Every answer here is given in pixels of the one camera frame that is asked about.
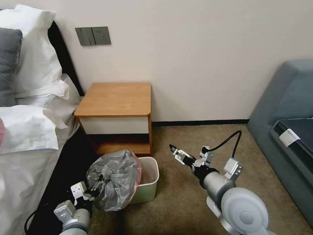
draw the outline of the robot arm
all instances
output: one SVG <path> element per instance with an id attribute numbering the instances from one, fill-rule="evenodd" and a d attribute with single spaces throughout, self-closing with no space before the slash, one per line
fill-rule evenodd
<path id="1" fill-rule="evenodd" d="M 63 223 L 60 235 L 87 235 L 92 214 L 90 204 L 100 194 L 102 180 L 103 176 L 101 175 L 98 182 L 88 190 L 83 181 L 71 186 L 75 199 L 74 205 L 67 200 L 57 205 L 54 210 L 56 217 Z"/>
<path id="2" fill-rule="evenodd" d="M 173 145 L 170 145 L 170 149 L 175 159 L 182 165 L 189 166 L 199 179 L 200 185 L 208 193 L 208 207 L 229 234 L 273 234 L 266 230 L 269 217 L 263 201 L 250 190 L 236 187 L 235 181 L 243 169 L 238 161 L 230 158 L 224 167 L 226 173 L 221 175 L 210 167 L 214 153 L 208 146 L 202 147 L 201 159 L 196 159 Z"/>

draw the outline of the white bed sheet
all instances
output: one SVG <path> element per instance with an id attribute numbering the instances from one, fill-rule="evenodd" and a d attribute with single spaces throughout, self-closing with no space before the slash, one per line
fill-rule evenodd
<path id="1" fill-rule="evenodd" d="M 71 79 L 68 99 L 55 95 L 18 99 L 18 104 L 46 107 L 59 115 L 68 128 L 56 129 L 59 149 L 29 150 L 0 155 L 0 235 L 24 234 L 27 217 L 37 208 L 66 141 L 78 129 L 73 116 L 81 98 Z"/>

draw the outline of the wall switch panel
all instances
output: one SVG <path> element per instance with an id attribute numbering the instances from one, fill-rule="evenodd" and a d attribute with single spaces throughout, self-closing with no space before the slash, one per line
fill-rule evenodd
<path id="1" fill-rule="evenodd" d="M 92 27 L 96 45 L 111 45 L 108 27 Z"/>
<path id="2" fill-rule="evenodd" d="M 111 45 L 108 27 L 75 28 L 82 46 Z"/>

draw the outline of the nightstand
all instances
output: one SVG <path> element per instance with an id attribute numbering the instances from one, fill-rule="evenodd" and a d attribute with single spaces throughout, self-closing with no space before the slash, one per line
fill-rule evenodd
<path id="1" fill-rule="evenodd" d="M 130 149 L 150 156 L 150 113 L 150 83 L 93 83 L 74 114 L 97 154 Z"/>

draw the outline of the floor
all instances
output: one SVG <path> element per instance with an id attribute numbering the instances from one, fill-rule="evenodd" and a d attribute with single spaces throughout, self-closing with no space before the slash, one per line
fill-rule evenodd
<path id="1" fill-rule="evenodd" d="M 268 229 L 277 235 L 313 234 L 245 125 L 153 128 L 153 157 L 160 171 L 156 198 L 118 212 L 94 209 L 89 234 L 228 234 L 207 208 L 206 191 L 190 168 L 174 159 L 169 144 L 197 157 L 202 145 L 215 147 L 236 130 L 243 134 L 235 158 L 244 165 L 236 183 L 263 200 L 270 215 Z M 220 172 L 234 143 L 235 139 L 215 152 L 213 167 Z"/>

